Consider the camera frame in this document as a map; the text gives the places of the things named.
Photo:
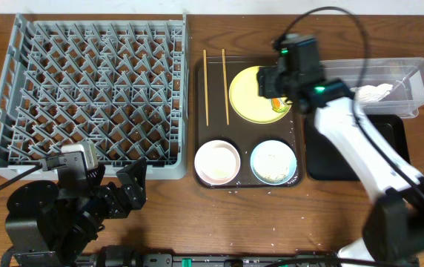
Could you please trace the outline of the green orange snack wrapper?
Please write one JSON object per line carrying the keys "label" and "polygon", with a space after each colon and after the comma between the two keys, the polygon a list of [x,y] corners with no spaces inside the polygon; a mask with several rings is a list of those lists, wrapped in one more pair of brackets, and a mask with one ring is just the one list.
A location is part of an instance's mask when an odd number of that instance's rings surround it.
{"label": "green orange snack wrapper", "polygon": [[290,105],[287,105],[282,98],[273,98],[270,99],[272,110],[276,113],[287,113],[291,108]]}

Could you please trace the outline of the light blue bowl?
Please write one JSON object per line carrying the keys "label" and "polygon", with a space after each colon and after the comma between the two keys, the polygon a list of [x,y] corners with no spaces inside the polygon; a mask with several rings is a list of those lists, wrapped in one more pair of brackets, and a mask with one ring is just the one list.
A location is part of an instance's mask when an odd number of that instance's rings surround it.
{"label": "light blue bowl", "polygon": [[250,165],[254,176],[266,185],[284,185],[298,171],[296,154],[289,145],[278,140],[259,143],[251,153]]}

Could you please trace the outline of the white napkin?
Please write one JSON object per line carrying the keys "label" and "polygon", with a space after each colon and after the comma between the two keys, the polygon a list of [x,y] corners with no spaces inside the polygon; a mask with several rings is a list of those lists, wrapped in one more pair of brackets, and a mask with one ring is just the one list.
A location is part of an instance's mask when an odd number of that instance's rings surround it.
{"label": "white napkin", "polygon": [[359,88],[351,88],[351,92],[355,93],[355,97],[359,102],[379,102],[389,95],[392,90],[393,85],[387,83],[378,86],[365,85]]}

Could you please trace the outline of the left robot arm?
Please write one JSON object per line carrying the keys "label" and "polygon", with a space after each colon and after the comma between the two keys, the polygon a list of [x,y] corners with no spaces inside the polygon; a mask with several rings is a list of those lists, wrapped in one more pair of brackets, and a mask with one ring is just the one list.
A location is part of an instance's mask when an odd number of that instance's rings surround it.
{"label": "left robot arm", "polygon": [[14,191],[8,201],[5,230],[12,246],[1,266],[75,266],[107,219],[124,219],[146,203],[147,162],[140,159],[117,171],[121,185],[102,184],[105,166],[88,169],[80,153],[41,160],[56,169],[58,182],[37,180]]}

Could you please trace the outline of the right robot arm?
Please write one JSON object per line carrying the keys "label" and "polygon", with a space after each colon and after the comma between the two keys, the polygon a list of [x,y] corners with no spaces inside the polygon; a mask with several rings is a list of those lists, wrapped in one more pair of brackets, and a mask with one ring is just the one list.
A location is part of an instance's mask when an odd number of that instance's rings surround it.
{"label": "right robot arm", "polygon": [[341,79],[326,79],[313,36],[282,34],[276,65],[256,75],[259,95],[284,97],[341,154],[373,204],[362,236],[341,248],[340,266],[406,266],[424,251],[424,176],[384,139]]}

